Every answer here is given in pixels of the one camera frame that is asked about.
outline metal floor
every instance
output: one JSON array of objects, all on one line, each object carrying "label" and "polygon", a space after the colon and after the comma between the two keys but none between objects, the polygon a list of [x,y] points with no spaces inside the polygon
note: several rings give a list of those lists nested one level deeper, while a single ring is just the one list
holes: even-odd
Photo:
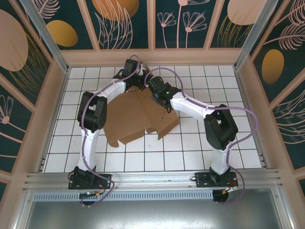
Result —
[{"label": "metal floor", "polygon": [[93,208],[78,202],[34,202],[27,229],[280,229],[269,189],[247,189],[241,201],[105,201]]}]

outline black mounting bracket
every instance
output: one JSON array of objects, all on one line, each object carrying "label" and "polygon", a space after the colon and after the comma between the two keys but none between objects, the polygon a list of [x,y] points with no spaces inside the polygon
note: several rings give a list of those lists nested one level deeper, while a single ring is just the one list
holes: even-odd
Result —
[{"label": "black mounting bracket", "polygon": [[[111,179],[111,174],[100,174],[102,177]],[[95,176],[89,171],[83,171],[75,167],[73,174],[69,177],[68,189],[70,190],[88,190],[88,189],[101,189],[101,184],[105,189],[110,189],[111,184],[107,180]]]}]

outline white tiled floor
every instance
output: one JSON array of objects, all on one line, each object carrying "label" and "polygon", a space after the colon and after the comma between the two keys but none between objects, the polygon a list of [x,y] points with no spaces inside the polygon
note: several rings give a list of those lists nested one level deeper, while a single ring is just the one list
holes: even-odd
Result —
[{"label": "white tiled floor", "polygon": [[[182,77],[185,92],[202,102],[243,107],[242,98],[231,66],[164,66]],[[70,172],[77,165],[81,150],[81,129],[76,119],[84,91],[103,88],[122,67],[72,68],[61,103],[58,120],[46,158],[44,172]],[[156,70],[165,82],[180,88],[174,74]],[[237,139],[251,131],[245,112],[231,110],[239,128]],[[118,148],[107,144],[103,130],[96,150],[98,172],[181,171],[209,169],[212,148],[207,143],[204,125],[187,114],[178,113],[180,125],[158,141],[156,134]],[[261,168],[253,138],[239,143],[230,153],[236,168]]]}]

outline flattened cardboard box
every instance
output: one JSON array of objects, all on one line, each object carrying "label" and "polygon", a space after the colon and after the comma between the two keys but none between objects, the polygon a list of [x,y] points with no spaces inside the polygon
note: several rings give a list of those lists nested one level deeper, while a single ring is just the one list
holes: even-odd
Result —
[{"label": "flattened cardboard box", "polygon": [[143,91],[131,88],[107,105],[104,131],[109,145],[119,147],[118,141],[127,144],[144,136],[145,130],[158,134],[158,140],[179,124],[175,111],[166,109],[152,99],[148,88]]}]

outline flower illustration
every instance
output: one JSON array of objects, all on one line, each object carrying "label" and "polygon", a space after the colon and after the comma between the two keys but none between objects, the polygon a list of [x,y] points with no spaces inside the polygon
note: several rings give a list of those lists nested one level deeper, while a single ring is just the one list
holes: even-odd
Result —
[{"label": "flower illustration", "polygon": [[[8,96],[7,100],[5,100],[4,96],[0,95],[0,124],[4,124],[4,125],[9,124],[16,129],[25,132],[25,130],[10,123],[10,115],[11,115],[11,111],[13,109],[13,104],[14,104],[14,100],[11,97]],[[15,142],[22,143],[22,141],[14,138],[12,136],[6,135],[5,133],[0,132],[0,135],[8,138],[10,140],[13,140]]]},{"label": "flower illustration", "polygon": [[7,124],[10,122],[10,114],[13,109],[14,100],[8,96],[7,101],[3,95],[0,95],[0,123]]},{"label": "flower illustration", "polygon": [[208,3],[209,1],[210,0],[178,0],[180,7],[178,13],[178,26],[177,26],[177,48],[179,48],[179,25],[180,25],[180,15],[181,15],[182,6],[199,5],[199,4]]},{"label": "flower illustration", "polygon": [[167,26],[175,25],[177,22],[176,22],[176,20],[174,20],[174,16],[173,16],[172,12],[171,13],[165,13],[164,15],[163,15],[163,13],[158,13],[158,19],[159,19],[159,22],[162,26],[164,44],[165,44],[165,48],[167,49],[165,34],[164,34],[164,28],[167,27]]},{"label": "flower illustration", "polygon": [[200,31],[206,29],[206,23],[204,23],[205,17],[204,13],[193,13],[190,17],[190,12],[183,14],[183,22],[185,26],[186,31],[186,41],[185,41],[185,47],[187,48],[187,38],[189,32],[193,31]]}]

